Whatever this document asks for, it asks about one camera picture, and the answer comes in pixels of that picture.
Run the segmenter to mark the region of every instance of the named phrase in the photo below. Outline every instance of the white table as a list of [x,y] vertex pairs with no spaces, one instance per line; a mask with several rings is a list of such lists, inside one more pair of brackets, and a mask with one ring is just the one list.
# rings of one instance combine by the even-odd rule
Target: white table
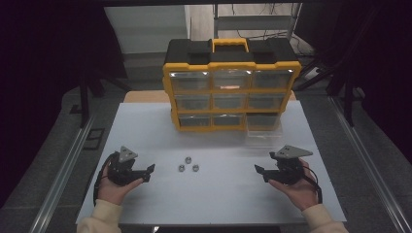
[[[346,221],[330,183],[306,117],[298,101],[290,101],[282,114],[283,137],[272,147],[250,147],[245,132],[179,132],[170,119],[169,103],[120,104],[104,160],[121,146],[137,152],[134,170],[155,164],[149,183],[132,190],[123,201],[120,223],[142,225],[265,225],[304,222],[289,199],[263,181],[255,164],[276,169],[270,151],[284,143],[310,150],[304,157],[316,172],[324,204],[335,220]],[[186,171],[178,171],[190,156]],[[191,165],[198,164],[197,173]],[[94,174],[78,221],[93,210]]]

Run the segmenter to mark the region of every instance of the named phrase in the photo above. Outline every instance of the metal nut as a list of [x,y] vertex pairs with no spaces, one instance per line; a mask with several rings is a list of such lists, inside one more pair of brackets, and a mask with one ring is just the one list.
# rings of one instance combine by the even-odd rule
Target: metal nut
[[187,164],[191,164],[191,157],[186,157],[185,161],[186,161]]
[[185,165],[179,165],[179,172],[184,172],[185,171]]
[[193,165],[192,169],[193,169],[193,172],[199,171],[199,165],[197,164]]

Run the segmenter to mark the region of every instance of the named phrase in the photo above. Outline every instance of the organizer drawer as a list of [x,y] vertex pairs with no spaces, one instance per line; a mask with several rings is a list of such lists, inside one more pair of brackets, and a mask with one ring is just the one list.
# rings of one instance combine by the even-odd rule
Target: organizer drawer
[[285,93],[249,94],[249,109],[280,109]]
[[255,71],[252,88],[288,88],[293,70]]
[[213,73],[214,89],[245,89],[249,88],[252,71],[219,70]]
[[243,109],[246,94],[213,94],[213,108],[215,109]]
[[175,95],[178,110],[209,110],[210,95]]
[[209,72],[170,72],[174,91],[205,90],[210,88]]
[[214,114],[213,123],[217,126],[241,125],[243,114]]
[[181,127],[210,126],[210,115],[179,114]]

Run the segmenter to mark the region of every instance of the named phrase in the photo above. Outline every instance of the sleeve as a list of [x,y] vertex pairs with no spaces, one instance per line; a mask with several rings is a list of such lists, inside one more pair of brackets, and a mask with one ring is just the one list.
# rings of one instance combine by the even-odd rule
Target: sleeve
[[311,233],[348,233],[342,222],[334,221],[324,205],[319,204],[302,212]]
[[91,216],[79,222],[77,233],[121,233],[119,228],[121,210],[121,206],[97,199]]

